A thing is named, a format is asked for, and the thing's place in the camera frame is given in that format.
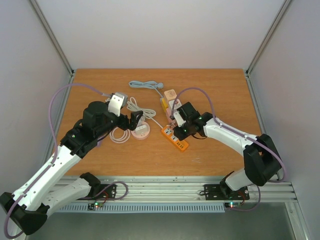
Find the white plug adapter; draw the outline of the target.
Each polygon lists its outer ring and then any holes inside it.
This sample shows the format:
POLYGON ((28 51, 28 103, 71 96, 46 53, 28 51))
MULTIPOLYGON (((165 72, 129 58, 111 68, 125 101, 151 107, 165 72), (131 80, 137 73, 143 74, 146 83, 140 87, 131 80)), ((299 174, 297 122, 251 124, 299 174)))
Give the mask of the white plug adapter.
POLYGON ((143 135, 147 131, 148 131, 148 126, 146 124, 143 124, 141 126, 138 126, 134 132, 136 135, 143 135))

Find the pink cube adapter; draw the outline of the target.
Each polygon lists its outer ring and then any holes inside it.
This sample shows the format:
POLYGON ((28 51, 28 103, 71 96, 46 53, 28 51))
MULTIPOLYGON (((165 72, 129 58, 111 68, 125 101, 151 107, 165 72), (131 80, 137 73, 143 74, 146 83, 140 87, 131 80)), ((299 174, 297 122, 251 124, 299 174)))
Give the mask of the pink cube adapter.
POLYGON ((165 114, 166 114, 168 123, 169 123, 169 124, 174 124, 174 123, 176 122, 176 120, 175 120, 175 119, 171 119, 171 113, 172 113, 172 111, 171 111, 169 108, 167 108, 167 109, 165 110, 165 114))

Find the white cube socket adapter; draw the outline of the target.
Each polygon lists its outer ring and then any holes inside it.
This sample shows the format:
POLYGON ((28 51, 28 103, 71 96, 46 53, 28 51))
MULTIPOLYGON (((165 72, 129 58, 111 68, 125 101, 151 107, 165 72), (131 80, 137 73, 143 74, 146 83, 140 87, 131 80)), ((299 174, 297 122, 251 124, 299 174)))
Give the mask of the white cube socket adapter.
POLYGON ((182 104, 179 99, 177 99, 177 100, 173 99, 168 102, 168 106, 170 107, 171 110, 172 109, 177 110, 178 108, 180 108, 182 106, 182 104))

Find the yellow cube socket adapter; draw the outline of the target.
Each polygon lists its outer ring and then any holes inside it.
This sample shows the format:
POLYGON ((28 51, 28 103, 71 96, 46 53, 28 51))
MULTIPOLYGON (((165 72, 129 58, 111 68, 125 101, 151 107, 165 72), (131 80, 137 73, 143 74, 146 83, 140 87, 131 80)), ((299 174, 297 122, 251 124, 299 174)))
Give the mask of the yellow cube socket adapter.
POLYGON ((161 107, 162 107, 163 111, 166 113, 167 108, 168 108, 168 104, 163 97, 160 98, 160 103, 161 103, 161 107))

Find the blue power strip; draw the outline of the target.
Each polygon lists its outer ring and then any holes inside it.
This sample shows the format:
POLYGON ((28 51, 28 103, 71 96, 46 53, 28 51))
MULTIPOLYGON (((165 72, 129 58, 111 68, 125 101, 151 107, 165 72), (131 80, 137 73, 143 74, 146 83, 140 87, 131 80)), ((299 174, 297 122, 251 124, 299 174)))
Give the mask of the blue power strip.
POLYGON ((163 97, 163 95, 159 91, 160 89, 164 88, 164 84, 162 82, 156 82, 154 80, 145 82, 132 80, 128 83, 128 85, 130 88, 155 90, 161 98, 163 97))

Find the tan cube adapter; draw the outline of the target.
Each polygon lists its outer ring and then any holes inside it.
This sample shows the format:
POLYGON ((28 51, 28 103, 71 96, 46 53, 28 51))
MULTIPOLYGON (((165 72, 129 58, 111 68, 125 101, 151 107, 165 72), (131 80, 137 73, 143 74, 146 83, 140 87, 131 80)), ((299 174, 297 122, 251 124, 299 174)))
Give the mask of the tan cube adapter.
POLYGON ((163 94, 166 102, 172 101, 177 97, 177 93, 174 89, 166 90, 163 94))

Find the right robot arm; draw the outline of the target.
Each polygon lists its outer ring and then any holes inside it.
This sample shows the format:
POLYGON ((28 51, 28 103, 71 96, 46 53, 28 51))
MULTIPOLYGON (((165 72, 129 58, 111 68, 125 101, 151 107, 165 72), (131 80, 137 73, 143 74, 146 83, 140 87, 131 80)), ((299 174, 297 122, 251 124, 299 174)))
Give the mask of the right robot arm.
POLYGON ((283 167, 277 148, 267 134, 256 136, 232 127, 212 113, 200 114, 190 102, 173 111, 176 126, 173 134, 179 140, 199 134, 217 140, 243 157, 244 167, 226 175, 219 183, 221 194, 234 197, 249 185, 264 186, 283 167))

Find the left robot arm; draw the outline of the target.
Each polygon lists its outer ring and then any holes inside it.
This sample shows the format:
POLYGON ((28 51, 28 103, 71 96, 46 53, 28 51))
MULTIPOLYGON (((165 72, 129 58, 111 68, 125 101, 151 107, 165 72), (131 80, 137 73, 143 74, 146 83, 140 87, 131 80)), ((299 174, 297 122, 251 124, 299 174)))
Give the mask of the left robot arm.
POLYGON ((8 233, 9 221, 22 233, 32 235, 65 205, 79 199, 96 199, 100 195, 101 182, 89 172, 59 190, 51 189, 113 129, 134 130, 137 127, 143 111, 134 111, 127 117, 120 113, 122 107, 117 104, 115 112, 111 112, 108 102, 91 102, 84 109, 82 119, 65 134, 54 154, 34 176, 15 192, 4 192, 0 196, 0 205, 6 212, 4 234, 8 239, 13 238, 8 233))

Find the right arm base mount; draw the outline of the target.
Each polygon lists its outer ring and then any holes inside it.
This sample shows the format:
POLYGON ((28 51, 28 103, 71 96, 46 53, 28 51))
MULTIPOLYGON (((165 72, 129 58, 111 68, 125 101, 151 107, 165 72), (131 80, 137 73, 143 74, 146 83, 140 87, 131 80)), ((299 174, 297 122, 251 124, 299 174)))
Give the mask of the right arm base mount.
POLYGON ((247 186, 232 192, 229 196, 225 196, 222 190, 220 189, 219 184, 205 184, 203 186, 203 190, 199 192, 199 195, 204 196, 207 201, 242 201, 250 199, 249 190, 247 186))

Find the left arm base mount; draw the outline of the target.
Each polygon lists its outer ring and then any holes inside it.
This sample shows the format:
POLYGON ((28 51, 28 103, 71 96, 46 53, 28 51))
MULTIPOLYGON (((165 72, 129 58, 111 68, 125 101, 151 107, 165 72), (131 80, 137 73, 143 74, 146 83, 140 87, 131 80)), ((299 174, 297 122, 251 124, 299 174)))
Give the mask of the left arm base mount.
POLYGON ((108 200, 110 199, 115 199, 117 194, 117 185, 112 184, 111 186, 108 187, 107 184, 101 184, 97 190, 97 193, 94 195, 95 200, 101 200, 107 198, 108 200))

